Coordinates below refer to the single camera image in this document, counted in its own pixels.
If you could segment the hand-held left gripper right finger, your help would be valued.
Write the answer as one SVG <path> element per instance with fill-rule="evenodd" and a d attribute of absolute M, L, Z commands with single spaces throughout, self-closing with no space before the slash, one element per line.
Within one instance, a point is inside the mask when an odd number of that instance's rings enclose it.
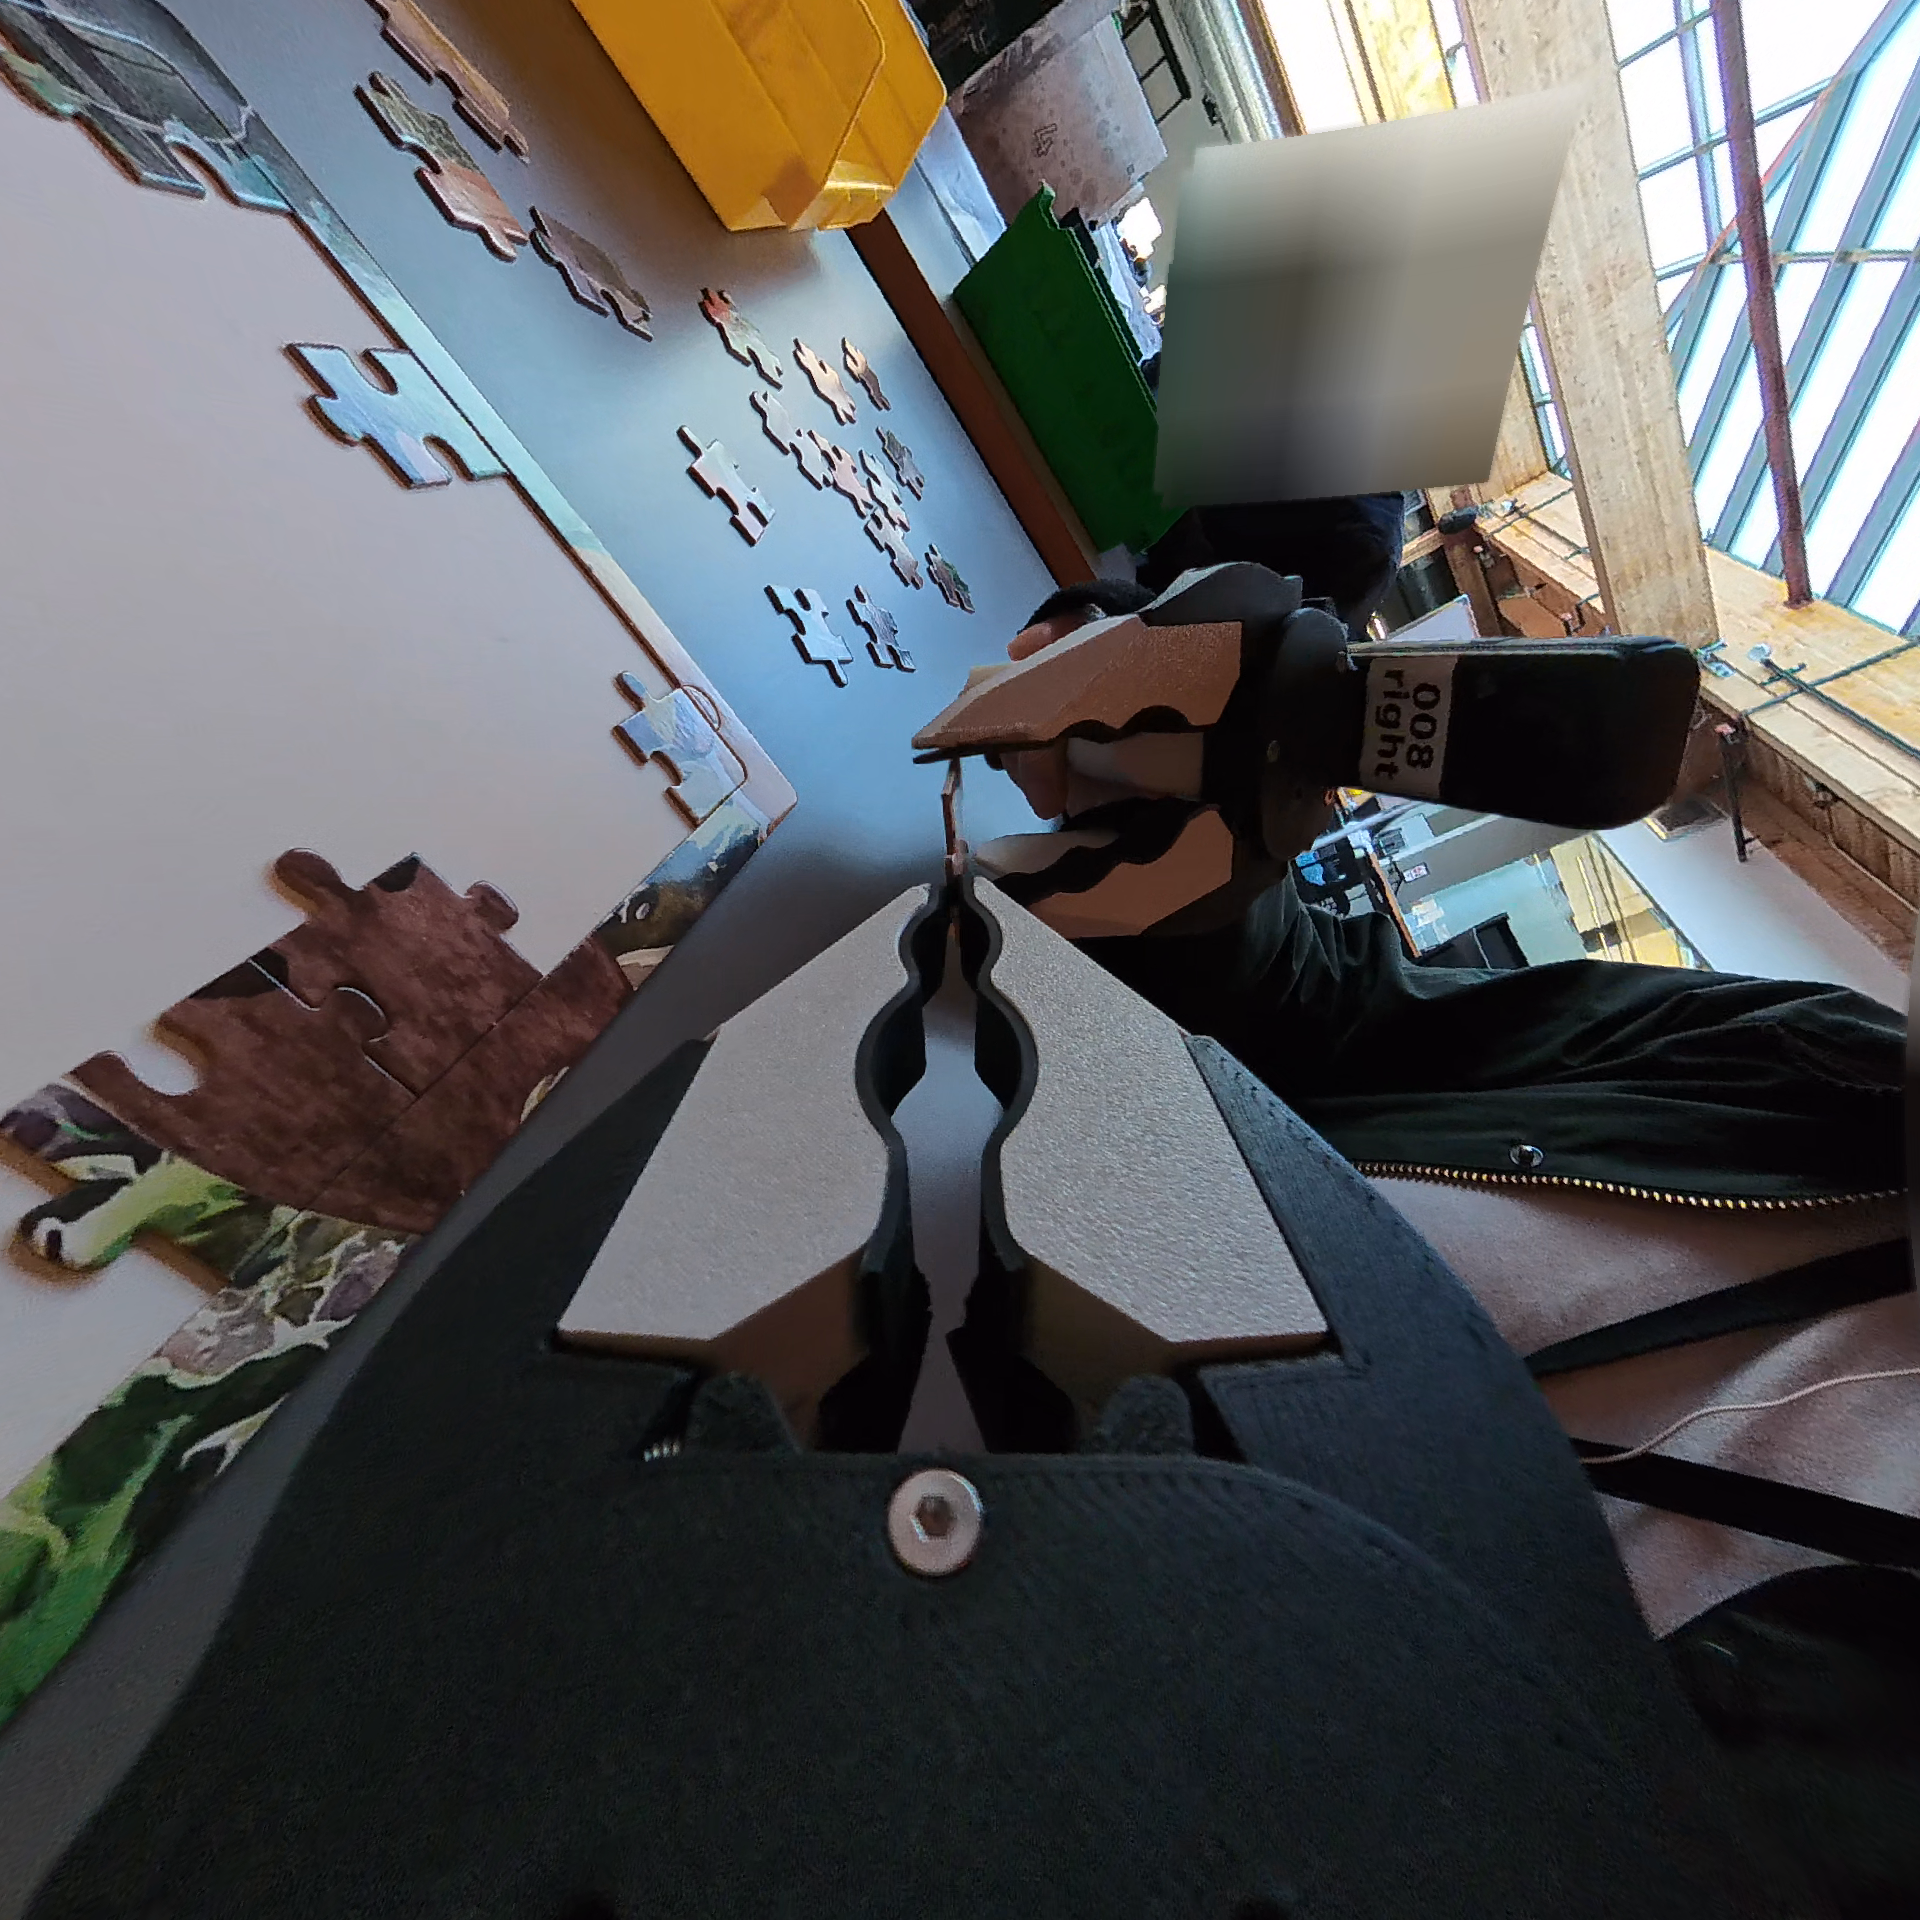
<path fill-rule="evenodd" d="M 980 1276 L 958 1384 L 992 1451 L 1066 1451 L 1127 1377 L 1309 1353 L 1326 1318 L 1176 1017 L 992 880 L 958 880 Z"/>

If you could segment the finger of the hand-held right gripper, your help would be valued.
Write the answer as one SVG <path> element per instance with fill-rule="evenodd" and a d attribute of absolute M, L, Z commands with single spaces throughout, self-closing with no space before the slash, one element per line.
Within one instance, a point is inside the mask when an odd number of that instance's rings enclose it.
<path fill-rule="evenodd" d="M 1066 943 L 1238 921 L 1233 827 L 1215 804 L 1100 804 L 1078 827 L 1005 832 L 976 874 Z"/>
<path fill-rule="evenodd" d="M 1066 759 L 1127 800 L 1197 800 L 1205 737 L 1244 673 L 1238 621 L 1143 623 L 1113 616 L 968 681 L 925 733 L 923 757 L 1066 744 Z"/>

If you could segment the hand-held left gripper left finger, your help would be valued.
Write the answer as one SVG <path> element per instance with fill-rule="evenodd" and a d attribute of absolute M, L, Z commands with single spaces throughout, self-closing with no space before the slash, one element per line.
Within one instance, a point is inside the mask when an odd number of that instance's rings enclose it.
<path fill-rule="evenodd" d="M 753 1376 L 815 1448 L 898 1448 L 929 1299 L 898 1107 L 925 1070 L 944 895 L 908 885 L 728 1017 L 562 1342 Z"/>

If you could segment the puzzle frame tray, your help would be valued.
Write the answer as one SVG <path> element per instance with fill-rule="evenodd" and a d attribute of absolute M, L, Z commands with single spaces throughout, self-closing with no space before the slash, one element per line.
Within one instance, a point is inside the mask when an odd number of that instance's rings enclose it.
<path fill-rule="evenodd" d="M 136 1137 L 78 1080 L 200 1062 L 190 995 L 309 921 L 277 852 L 344 885 L 421 860 L 518 907 L 542 986 L 309 1209 L 255 1206 L 171 1250 L 181 1332 L 54 1384 L 54 1332 L 3 1332 L 3 1721 L 200 1490 L 322 1365 L 404 1252 L 499 1159 L 629 995 L 791 813 L 795 788 L 629 570 L 255 108 L 285 214 L 131 180 L 3 79 L 3 1206 Z M 285 347 L 408 353 L 507 464 L 404 489 L 311 420 Z M 683 688 L 743 763 L 696 827 L 612 727 Z M 3 1224 L 3 1286 L 84 1276 Z"/>

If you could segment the person's right forearm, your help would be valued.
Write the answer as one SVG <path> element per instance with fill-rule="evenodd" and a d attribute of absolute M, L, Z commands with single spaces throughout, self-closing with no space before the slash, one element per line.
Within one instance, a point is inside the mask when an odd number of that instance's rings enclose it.
<path fill-rule="evenodd" d="M 1428 968 L 1390 921 L 1339 921 L 1293 880 L 1225 932 L 1083 950 L 1394 1181 L 1694 1209 L 1903 1190 L 1903 1017 L 1837 986 L 1619 961 Z"/>

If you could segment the grey desk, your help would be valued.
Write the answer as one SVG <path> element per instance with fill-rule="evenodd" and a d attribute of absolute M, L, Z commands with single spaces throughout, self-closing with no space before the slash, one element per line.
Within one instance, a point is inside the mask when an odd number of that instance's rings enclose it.
<path fill-rule="evenodd" d="M 530 159 L 488 152 L 443 84 L 421 84 L 372 6 L 171 6 L 326 203 L 376 255 L 433 343 L 460 359 L 567 502 L 629 570 L 655 616 L 799 788 L 752 866 L 686 924 L 519 1137 L 472 1181 L 413 1265 L 343 1332 L 322 1376 L 181 1515 L 120 1583 L 93 1638 L 3 1730 L 3 1843 L 54 1838 L 131 1766 L 204 1652 L 266 1499 L 396 1310 L 536 1167 L 579 1141 L 683 1036 L 837 943 L 938 860 L 938 779 L 908 737 L 987 656 L 1053 583 L 1037 542 L 980 464 L 964 425 L 908 343 L 853 235 L 728 235 L 569 6 L 425 6 L 507 93 Z M 655 308 L 655 343 L 569 297 L 536 255 L 499 260 L 443 220 L 357 86 L 385 71 L 440 110 L 530 235 L 530 210 L 600 244 Z M 964 576 L 976 609 L 908 592 L 837 491 L 815 491 L 761 436 L 753 369 L 702 315 L 730 293 L 784 358 L 784 405 L 837 443 L 875 448 L 885 425 L 925 473 L 915 542 Z M 837 431 L 791 359 L 795 338 L 837 359 L 863 347 L 893 399 Z M 686 478 L 678 431 L 722 441 L 776 520 L 741 542 Z"/>

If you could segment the person's right hand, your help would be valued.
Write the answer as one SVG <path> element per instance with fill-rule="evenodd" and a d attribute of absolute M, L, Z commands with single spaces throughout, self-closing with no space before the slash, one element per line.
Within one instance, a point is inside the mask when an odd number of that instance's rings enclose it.
<path fill-rule="evenodd" d="M 1086 592 L 1058 592 L 1058 597 L 1033 616 L 1033 623 L 1025 623 L 1025 633 L 1019 633 L 1005 651 L 1007 651 L 1007 665 L 1025 665 L 1025 656 L 1033 656 L 1033 651 L 1042 651 L 1042 648 L 1072 637 L 1078 631 L 1086 631 L 1086 623 L 1098 623 L 1098 621 L 1108 621 L 1108 605 L 1091 599 L 1091 583 L 1086 583 Z M 1086 813 L 1086 809 L 1098 809 L 1098 804 L 1127 800 L 1120 783 L 1078 768 L 1078 763 L 1066 759 L 1066 744 L 1063 744 L 1063 739 L 1058 739 L 1058 744 L 1042 744 L 1042 752 L 998 757 L 998 763 L 1005 763 L 1005 774 L 1025 788 L 1027 809 L 1033 809 L 1042 822 L 1078 821 L 1078 813 Z"/>

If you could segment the green plastic bin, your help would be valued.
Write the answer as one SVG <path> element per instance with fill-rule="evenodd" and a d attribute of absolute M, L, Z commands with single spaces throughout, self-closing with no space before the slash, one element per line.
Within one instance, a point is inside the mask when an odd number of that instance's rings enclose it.
<path fill-rule="evenodd" d="M 958 279 L 954 302 L 1091 548 L 1153 548 L 1176 505 L 1153 491 L 1153 396 L 1137 338 L 1042 185 Z"/>

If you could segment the cluster of loose puzzle pieces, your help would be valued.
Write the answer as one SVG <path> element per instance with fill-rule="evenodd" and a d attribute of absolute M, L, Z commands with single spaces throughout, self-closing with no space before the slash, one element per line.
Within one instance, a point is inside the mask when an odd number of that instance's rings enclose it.
<path fill-rule="evenodd" d="M 925 499 L 925 473 L 915 470 L 910 448 L 885 425 L 875 425 L 875 448 L 853 448 L 853 443 L 837 443 L 825 431 L 806 425 L 784 405 L 784 358 L 743 315 L 743 308 L 722 288 L 702 288 L 696 308 L 714 326 L 728 358 L 761 374 L 761 385 L 752 389 L 752 410 L 753 410 L 767 443 L 815 491 L 837 491 L 859 510 L 863 536 L 882 550 L 882 561 L 893 565 L 893 576 L 908 592 L 929 583 L 929 592 L 938 592 L 938 599 L 952 609 L 968 616 L 976 597 L 968 597 L 964 576 L 938 554 L 936 542 L 915 542 L 910 502 Z M 863 347 L 853 347 L 849 338 L 837 347 L 837 359 L 828 359 L 806 338 L 795 338 L 791 359 L 799 368 L 815 399 L 828 405 L 837 431 L 859 425 L 859 389 L 869 396 L 869 410 L 875 410 L 875 415 L 893 410 L 874 358 Z M 741 473 L 741 464 L 728 454 L 722 441 L 702 441 L 686 425 L 678 431 L 678 441 L 690 454 L 686 478 L 711 502 L 728 505 L 741 542 L 761 542 L 776 520 L 771 499 Z"/>

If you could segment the person's pink clothing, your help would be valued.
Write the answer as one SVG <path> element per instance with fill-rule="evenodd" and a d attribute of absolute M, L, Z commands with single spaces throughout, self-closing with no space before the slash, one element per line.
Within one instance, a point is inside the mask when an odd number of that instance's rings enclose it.
<path fill-rule="evenodd" d="M 1828 1252 L 1903 1236 L 1903 1200 L 1719 1212 L 1541 1185 L 1375 1181 L 1375 1190 L 1450 1260 L 1519 1353 Z M 1913 1298 L 1901 1291 L 1805 1328 L 1563 1376 L 1545 1384 L 1545 1397 L 1572 1438 L 1623 1451 L 1701 1402 L 1767 1402 L 1818 1377 L 1913 1368 L 1913 1358 Z M 1913 1515 L 1913 1419 L 1920 1384 L 1881 1377 L 1707 1419 L 1666 1438 L 1666 1451 Z M 1658 1638 L 1774 1575 L 1822 1565 L 1805 1544 L 1619 1498 L 1605 1498 L 1605 1515 Z"/>

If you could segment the cardboard box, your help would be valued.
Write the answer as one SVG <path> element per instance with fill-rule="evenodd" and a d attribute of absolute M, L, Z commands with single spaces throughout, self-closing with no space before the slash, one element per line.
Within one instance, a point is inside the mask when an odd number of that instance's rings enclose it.
<path fill-rule="evenodd" d="M 954 128 L 1005 220 L 1046 185 L 1058 214 L 1108 225 L 1163 164 L 1113 6 L 1042 17 L 954 98 Z"/>

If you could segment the green white puzzle piece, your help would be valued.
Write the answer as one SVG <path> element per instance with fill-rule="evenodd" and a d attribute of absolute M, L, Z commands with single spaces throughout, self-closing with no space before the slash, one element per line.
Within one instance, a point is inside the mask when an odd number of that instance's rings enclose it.
<path fill-rule="evenodd" d="M 165 1152 L 150 1167 L 136 1167 L 136 1157 L 78 1157 L 54 1168 L 73 1185 L 27 1209 L 12 1236 L 65 1273 L 109 1265 L 145 1229 L 187 1236 L 255 1206 L 248 1190 Z"/>

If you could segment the pastel puzzle piece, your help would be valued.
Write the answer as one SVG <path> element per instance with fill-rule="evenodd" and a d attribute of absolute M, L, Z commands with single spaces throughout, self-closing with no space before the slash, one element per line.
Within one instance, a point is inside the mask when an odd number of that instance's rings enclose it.
<path fill-rule="evenodd" d="M 536 255 L 567 279 L 569 297 L 600 315 L 612 315 L 636 343 L 655 343 L 655 308 L 629 283 L 629 271 L 589 244 L 579 230 L 530 210 L 530 244 Z"/>
<path fill-rule="evenodd" d="M 488 147 L 530 159 L 530 142 L 518 134 L 507 93 L 413 6 L 376 0 L 382 32 L 425 71 L 446 84 L 451 108 Z"/>
<path fill-rule="evenodd" d="M 460 134 L 421 108 L 396 79 L 372 71 L 357 86 L 358 108 L 382 124 L 382 134 L 421 154 L 421 185 L 443 210 L 446 225 L 472 230 L 499 260 L 518 260 L 530 244 L 518 210 L 499 197 L 488 169 L 467 154 Z"/>

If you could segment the yellow plastic bin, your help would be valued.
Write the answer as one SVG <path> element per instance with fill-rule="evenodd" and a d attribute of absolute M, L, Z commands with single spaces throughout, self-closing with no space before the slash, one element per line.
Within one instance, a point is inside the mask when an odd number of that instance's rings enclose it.
<path fill-rule="evenodd" d="M 853 230 L 944 108 L 898 0 L 579 0 L 728 230 Z"/>

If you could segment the purple puzzle piece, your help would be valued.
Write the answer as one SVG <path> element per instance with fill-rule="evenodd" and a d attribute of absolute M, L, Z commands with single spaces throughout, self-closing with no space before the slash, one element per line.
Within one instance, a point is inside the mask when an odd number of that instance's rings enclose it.
<path fill-rule="evenodd" d="M 285 358 L 322 385 L 309 410 L 343 443 L 372 443 L 404 489 L 446 489 L 443 454 L 463 478 L 507 478 L 507 464 L 443 396 L 443 385 L 408 353 L 285 347 Z"/>

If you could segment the person's dark clothing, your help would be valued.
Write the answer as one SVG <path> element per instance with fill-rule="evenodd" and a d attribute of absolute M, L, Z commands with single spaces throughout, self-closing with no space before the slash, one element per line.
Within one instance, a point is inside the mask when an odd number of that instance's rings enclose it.
<path fill-rule="evenodd" d="M 1920 1911 L 1920 1583 L 1778 1575 L 1666 1638 L 1739 1792 L 1855 1920 Z"/>

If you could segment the teal grey puzzle piece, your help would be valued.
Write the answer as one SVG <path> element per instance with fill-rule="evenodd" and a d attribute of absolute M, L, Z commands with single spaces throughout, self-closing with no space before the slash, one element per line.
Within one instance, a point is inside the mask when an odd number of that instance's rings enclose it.
<path fill-rule="evenodd" d="M 93 134 L 131 180 L 200 198 L 190 152 L 232 203 L 294 210 L 255 154 L 255 108 L 165 6 L 11 0 L 0 41 L 3 79 Z"/>

